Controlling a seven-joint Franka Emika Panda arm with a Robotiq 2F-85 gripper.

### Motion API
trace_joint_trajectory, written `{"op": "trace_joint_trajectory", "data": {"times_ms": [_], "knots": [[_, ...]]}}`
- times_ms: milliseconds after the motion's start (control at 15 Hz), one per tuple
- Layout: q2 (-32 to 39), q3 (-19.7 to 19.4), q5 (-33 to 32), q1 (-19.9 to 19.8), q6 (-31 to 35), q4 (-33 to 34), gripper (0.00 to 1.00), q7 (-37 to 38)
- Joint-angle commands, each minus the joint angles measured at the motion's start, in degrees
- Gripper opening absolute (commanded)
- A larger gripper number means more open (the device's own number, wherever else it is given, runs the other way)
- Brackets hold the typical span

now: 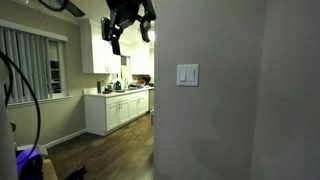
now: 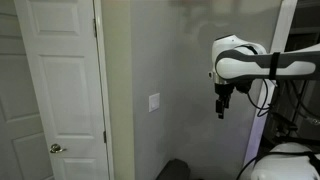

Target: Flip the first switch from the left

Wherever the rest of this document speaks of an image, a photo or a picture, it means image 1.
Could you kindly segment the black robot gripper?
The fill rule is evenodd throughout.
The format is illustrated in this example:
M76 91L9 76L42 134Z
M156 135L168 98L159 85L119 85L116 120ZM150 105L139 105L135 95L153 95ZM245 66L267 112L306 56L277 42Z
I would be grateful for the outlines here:
M151 0L106 0L110 10L110 18L101 18L102 39L112 46L112 52L120 55L119 38L122 29L131 26L135 21L140 22L142 39L149 42L148 31L151 22L156 19L156 13ZM139 15L140 6L144 7L144 16Z

